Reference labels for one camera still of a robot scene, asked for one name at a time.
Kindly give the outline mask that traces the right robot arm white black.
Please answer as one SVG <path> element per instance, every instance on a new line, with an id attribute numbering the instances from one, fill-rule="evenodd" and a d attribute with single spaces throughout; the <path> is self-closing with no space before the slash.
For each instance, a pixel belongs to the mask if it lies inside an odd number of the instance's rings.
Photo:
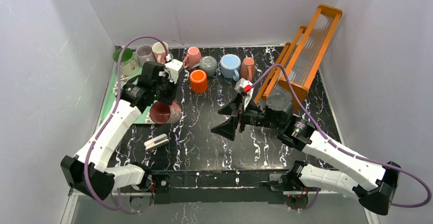
<path id="1" fill-rule="evenodd" d="M 360 160 L 356 152 L 344 154 L 343 145 L 333 140 L 326 142 L 311 122 L 293 113 L 295 106 L 291 99 L 290 94 L 272 94 L 261 109 L 241 92 L 218 111 L 229 119 L 210 131 L 233 141 L 236 132 L 242 132 L 246 125 L 276 129 L 277 138 L 284 145 L 322 159 L 335 169 L 296 161 L 288 173 L 270 177 L 263 186 L 276 191 L 326 189 L 354 198 L 378 215 L 387 215 L 399 181 L 399 172 L 394 169 L 397 164 L 384 167 Z"/>

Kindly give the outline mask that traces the light blue upside-down mug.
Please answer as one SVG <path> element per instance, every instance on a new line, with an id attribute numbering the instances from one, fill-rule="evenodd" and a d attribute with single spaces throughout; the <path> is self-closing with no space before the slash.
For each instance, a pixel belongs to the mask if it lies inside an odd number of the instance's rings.
<path id="1" fill-rule="evenodd" d="M 225 78 L 232 79 L 237 82 L 240 79 L 240 65 L 241 60 L 238 56 L 234 54 L 223 55 L 220 60 L 221 74 Z"/>

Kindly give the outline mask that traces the cream cartoon mug green interior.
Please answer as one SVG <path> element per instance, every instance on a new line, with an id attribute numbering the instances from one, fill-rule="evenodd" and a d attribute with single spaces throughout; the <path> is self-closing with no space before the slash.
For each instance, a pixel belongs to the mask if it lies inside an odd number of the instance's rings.
<path id="1" fill-rule="evenodd" d="M 133 76 L 139 71 L 140 66 L 137 60 L 137 56 L 132 49 L 127 47 L 124 51 L 119 69 L 120 74 L 127 77 Z"/>

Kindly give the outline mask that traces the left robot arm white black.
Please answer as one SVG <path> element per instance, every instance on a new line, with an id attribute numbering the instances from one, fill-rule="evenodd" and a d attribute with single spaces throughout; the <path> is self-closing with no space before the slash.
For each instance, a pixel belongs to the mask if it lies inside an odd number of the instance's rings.
<path id="1" fill-rule="evenodd" d="M 147 108 L 156 102 L 171 105 L 176 97 L 179 74 L 183 63 L 171 60 L 165 64 L 144 63 L 137 81 L 127 81 L 120 89 L 110 113 L 73 156 L 65 156 L 61 169 L 69 187 L 94 198 L 104 200 L 113 190 L 137 186 L 147 190 L 151 185 L 151 170 L 140 163 L 108 167 L 114 150 L 125 133 Z"/>

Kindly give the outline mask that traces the lavender ribbed mug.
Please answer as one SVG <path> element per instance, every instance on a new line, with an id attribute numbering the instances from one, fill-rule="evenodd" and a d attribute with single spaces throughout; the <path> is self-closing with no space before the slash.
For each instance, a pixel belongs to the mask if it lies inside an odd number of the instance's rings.
<path id="1" fill-rule="evenodd" d="M 139 46 L 136 49 L 135 53 L 136 53 L 140 67 L 143 67 L 143 65 L 146 62 L 150 62 L 150 61 L 156 62 L 157 61 L 155 58 L 155 55 L 153 53 L 152 47 L 150 45 Z"/>

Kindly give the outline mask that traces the salmon upside-down mug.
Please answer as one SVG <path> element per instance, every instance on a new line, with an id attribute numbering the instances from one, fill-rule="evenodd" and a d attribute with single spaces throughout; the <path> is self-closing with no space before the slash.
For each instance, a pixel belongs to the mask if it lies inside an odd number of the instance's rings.
<path id="1" fill-rule="evenodd" d="M 240 77 L 252 82 L 255 75 L 255 61 L 252 57 L 246 57 L 240 66 Z"/>

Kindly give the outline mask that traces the pink patterned mug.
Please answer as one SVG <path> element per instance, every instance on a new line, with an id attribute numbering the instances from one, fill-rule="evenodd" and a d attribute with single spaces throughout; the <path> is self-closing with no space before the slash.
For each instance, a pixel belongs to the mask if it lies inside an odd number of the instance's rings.
<path id="1" fill-rule="evenodd" d="M 150 108 L 150 118 L 157 124 L 175 123 L 182 116 L 181 107 L 173 101 L 170 105 L 156 102 Z"/>

